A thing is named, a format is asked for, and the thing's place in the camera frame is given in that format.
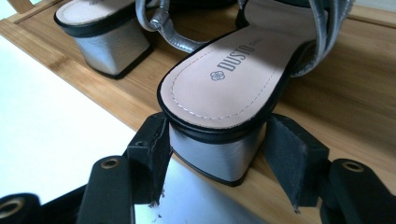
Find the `stitching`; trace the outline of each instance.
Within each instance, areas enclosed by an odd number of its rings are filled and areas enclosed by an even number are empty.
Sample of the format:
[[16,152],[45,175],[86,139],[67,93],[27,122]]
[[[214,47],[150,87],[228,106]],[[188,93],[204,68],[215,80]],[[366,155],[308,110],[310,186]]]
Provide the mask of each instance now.
[[76,2],[74,2],[74,3],[72,3],[72,4],[70,4],[69,6],[65,7],[64,10],[62,10],[62,15],[64,16],[64,18],[65,18],[64,13],[66,12],[66,10],[67,10],[68,8],[72,7],[73,5],[79,3],[79,2],[81,2],[81,1],[76,1]]
[[179,106],[180,108],[182,108],[183,110],[185,110],[186,112],[188,112],[191,115],[194,115],[197,118],[200,119],[230,119],[234,116],[240,115],[243,112],[245,112],[249,107],[251,107],[259,98],[259,96],[263,93],[263,91],[265,90],[265,88],[267,87],[268,83],[271,81],[271,79],[274,77],[274,74],[276,72],[276,69],[273,71],[273,73],[271,74],[271,76],[268,78],[267,82],[264,84],[264,86],[262,87],[262,89],[259,91],[259,93],[256,95],[256,97],[254,97],[254,99],[247,105],[245,105],[244,108],[242,108],[239,112],[228,115],[228,116],[223,116],[223,117],[218,117],[218,118],[212,118],[212,117],[208,117],[208,116],[203,116],[203,115],[199,115],[197,113],[194,113],[192,111],[190,111],[188,108],[186,108],[185,106],[181,105],[178,100],[176,99],[176,96],[174,94],[174,87],[175,87],[175,83],[176,80],[178,79],[178,77],[181,75],[181,73],[183,73],[184,70],[186,70],[188,67],[190,67],[192,64],[198,62],[199,60],[201,60],[202,58],[204,58],[206,55],[208,55],[209,53],[211,53],[212,51],[214,51],[215,49],[210,50],[208,53],[204,54],[203,56],[199,57],[198,59],[196,59],[195,61],[193,61],[192,63],[190,63],[189,65],[187,65],[185,68],[183,68],[175,77],[175,79],[172,82],[172,87],[171,87],[171,93],[172,93],[172,97],[173,97],[173,101],[176,103],[177,106]]

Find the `wooden shelf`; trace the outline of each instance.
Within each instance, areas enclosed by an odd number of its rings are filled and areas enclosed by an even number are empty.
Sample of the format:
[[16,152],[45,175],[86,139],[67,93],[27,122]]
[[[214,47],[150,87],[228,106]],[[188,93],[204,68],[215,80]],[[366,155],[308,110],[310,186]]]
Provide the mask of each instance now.
[[[147,59],[121,80],[102,77],[53,21],[66,2],[43,1],[2,20],[0,34],[137,130],[160,111],[157,85],[187,54],[168,46],[159,34],[145,33],[154,47]],[[206,40],[234,30],[237,10],[175,10],[172,18],[183,35]],[[295,119],[328,146],[331,160],[348,158],[370,166],[396,194],[396,29],[356,18],[345,21],[333,51],[318,68],[290,81],[276,113]],[[294,214],[262,154],[240,187],[207,181],[270,223],[320,223],[317,208]]]

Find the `brand logo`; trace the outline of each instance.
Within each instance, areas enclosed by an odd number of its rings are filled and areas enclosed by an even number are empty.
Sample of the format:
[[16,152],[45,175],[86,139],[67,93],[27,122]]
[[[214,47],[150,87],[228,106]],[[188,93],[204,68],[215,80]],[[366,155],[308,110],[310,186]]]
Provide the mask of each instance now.
[[247,45],[240,45],[231,53],[229,53],[220,63],[216,65],[218,69],[221,69],[216,72],[212,72],[210,77],[214,81],[223,80],[226,75],[225,72],[233,72],[238,65],[242,64],[242,62],[252,53],[254,52],[254,47],[257,43],[261,42],[262,39],[256,38],[255,40],[249,42]]
[[212,77],[212,80],[214,81],[219,81],[219,80],[223,80],[225,78],[225,75],[223,72],[217,71],[217,72],[212,72],[210,74],[210,77]]

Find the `insole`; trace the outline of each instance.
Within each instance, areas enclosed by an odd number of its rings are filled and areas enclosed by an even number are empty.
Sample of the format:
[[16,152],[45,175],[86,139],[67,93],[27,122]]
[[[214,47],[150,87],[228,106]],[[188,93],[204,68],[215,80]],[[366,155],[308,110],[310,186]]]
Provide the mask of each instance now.
[[104,19],[133,2],[134,0],[74,0],[57,10],[56,17],[65,24],[83,25]]
[[310,8],[250,0],[250,25],[226,35],[176,66],[161,85],[169,111],[190,124],[226,129],[265,105],[293,52],[316,37]]

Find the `metallic strap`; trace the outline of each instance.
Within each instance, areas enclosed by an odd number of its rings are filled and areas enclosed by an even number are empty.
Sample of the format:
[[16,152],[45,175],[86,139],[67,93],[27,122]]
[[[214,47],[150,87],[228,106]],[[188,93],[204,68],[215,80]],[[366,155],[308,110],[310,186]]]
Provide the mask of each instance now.
[[299,66],[294,69],[292,77],[300,77],[312,71],[329,54],[353,2],[353,0],[331,0],[328,27],[323,1],[309,0],[315,18],[317,39],[305,49],[304,57],[301,60],[304,63],[299,63]]
[[174,25],[169,17],[168,11],[169,0],[161,0],[159,1],[159,7],[155,11],[152,19],[147,21],[146,0],[136,1],[136,16],[142,27],[151,32],[160,32],[163,38],[176,49],[191,53],[206,43],[191,40],[183,35],[180,35],[174,29]]
[[[158,31],[165,40],[176,49],[186,51],[188,53],[201,47],[206,42],[194,41],[180,35],[175,31],[174,25],[169,17],[169,1],[156,0],[151,1],[151,5],[159,5],[151,21],[147,21],[146,17],[146,0],[136,0],[136,15],[140,24],[148,31]],[[247,0],[238,0],[240,9],[244,8]],[[305,75],[314,69],[330,52],[338,32],[341,28],[343,20],[347,17],[352,8],[354,0],[329,0],[330,15],[329,27],[327,26],[327,13],[325,4],[322,0],[308,0],[314,14],[317,29],[316,41],[309,43],[303,53],[303,58],[298,66],[292,72],[292,77]]]

